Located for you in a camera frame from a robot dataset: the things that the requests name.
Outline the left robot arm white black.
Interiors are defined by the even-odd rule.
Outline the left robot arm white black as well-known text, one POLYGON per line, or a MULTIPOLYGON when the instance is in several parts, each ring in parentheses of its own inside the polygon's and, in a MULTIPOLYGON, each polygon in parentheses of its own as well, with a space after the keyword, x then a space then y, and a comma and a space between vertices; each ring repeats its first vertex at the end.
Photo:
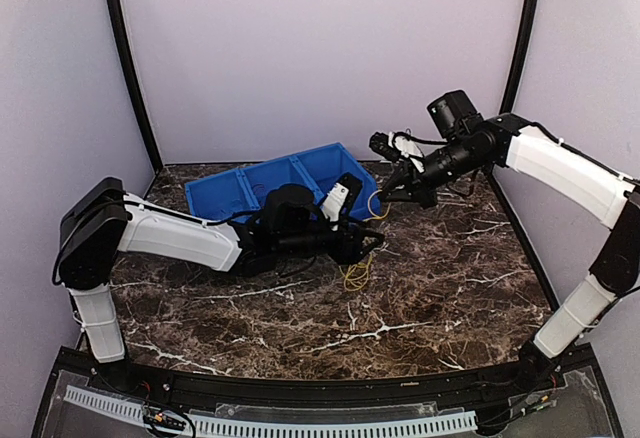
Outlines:
POLYGON ((361 190, 350 173, 321 200, 306 186, 284 184, 261 208, 212 221, 150 203, 107 177, 61 219, 52 282, 67 289, 103 379, 131 394, 141 373, 126 360, 109 285, 118 254, 157 255, 240 277, 272 271, 287 258, 326 255, 355 265, 384 242, 350 214, 361 190))

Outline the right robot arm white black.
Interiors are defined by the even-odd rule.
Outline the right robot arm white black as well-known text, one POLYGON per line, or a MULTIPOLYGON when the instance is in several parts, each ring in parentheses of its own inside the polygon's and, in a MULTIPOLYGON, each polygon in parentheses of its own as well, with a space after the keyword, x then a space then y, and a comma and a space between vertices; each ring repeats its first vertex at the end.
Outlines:
POLYGON ((561 355, 619 301, 638 291, 639 182, 584 154, 542 124, 513 113, 484 118, 462 90, 434 100, 427 112, 440 133, 434 151, 406 131, 374 133, 372 151, 394 163, 381 186, 384 202, 436 205, 438 188, 487 167, 530 177, 594 216, 609 232, 586 277, 524 343, 510 382, 534 390, 561 355))

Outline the blue three-compartment plastic bin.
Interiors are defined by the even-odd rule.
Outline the blue three-compartment plastic bin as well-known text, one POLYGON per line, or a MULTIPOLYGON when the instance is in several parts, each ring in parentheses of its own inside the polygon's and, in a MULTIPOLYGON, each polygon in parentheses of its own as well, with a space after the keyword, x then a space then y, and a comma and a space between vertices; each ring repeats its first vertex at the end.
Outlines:
POLYGON ((257 211, 267 194, 285 184, 309 188, 320 203, 344 173, 363 182, 350 215, 365 220, 381 212, 375 179, 340 143, 305 150, 257 165, 235 168, 185 185, 190 213, 220 221, 236 212, 257 211))

